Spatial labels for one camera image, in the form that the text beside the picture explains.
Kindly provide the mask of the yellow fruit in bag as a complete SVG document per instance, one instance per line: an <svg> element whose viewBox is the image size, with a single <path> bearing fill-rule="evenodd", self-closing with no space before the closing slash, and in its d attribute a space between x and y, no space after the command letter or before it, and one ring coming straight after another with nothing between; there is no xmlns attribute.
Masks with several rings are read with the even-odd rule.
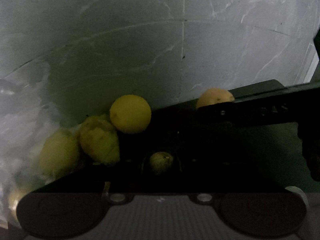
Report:
<svg viewBox="0 0 320 240"><path fill-rule="evenodd" d="M28 193L32 192L33 190L30 187L23 187L23 188L16 188L13 189L8 196L8 206L9 210L13 216L13 218L18 221L16 209L18 206L19 201Z"/></svg>
<svg viewBox="0 0 320 240"><path fill-rule="evenodd" d="M38 167L45 176L55 177L76 162L77 138L67 129L58 129L48 137L39 153Z"/></svg>

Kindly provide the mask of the yellow round lemon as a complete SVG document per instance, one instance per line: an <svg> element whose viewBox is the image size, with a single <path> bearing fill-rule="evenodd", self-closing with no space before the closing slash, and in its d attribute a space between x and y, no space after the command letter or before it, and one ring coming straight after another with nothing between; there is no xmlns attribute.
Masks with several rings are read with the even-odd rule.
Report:
<svg viewBox="0 0 320 240"><path fill-rule="evenodd" d="M121 132L140 132L146 129L151 121L151 108L140 96L124 95L112 104L110 120Z"/></svg>

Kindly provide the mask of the small yellow fruit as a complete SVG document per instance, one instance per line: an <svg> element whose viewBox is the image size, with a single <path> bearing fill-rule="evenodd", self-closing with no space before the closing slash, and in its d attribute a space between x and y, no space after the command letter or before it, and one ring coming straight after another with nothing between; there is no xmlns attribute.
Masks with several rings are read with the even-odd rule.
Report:
<svg viewBox="0 0 320 240"><path fill-rule="evenodd" d="M150 157L150 163L156 170L167 169L173 161L173 157L166 152L157 152Z"/></svg>

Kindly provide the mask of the clear plastic bag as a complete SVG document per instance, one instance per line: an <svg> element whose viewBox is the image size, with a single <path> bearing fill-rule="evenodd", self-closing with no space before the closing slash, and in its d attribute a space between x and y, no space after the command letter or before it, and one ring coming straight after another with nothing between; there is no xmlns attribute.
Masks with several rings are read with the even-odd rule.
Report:
<svg viewBox="0 0 320 240"><path fill-rule="evenodd" d="M77 127L50 98L51 73L47 62L36 61L1 78L1 219L17 227L21 224L9 210L9 193L47 185L76 163L55 177L43 175L38 167L44 142L54 132L67 129L76 137Z"/></svg>

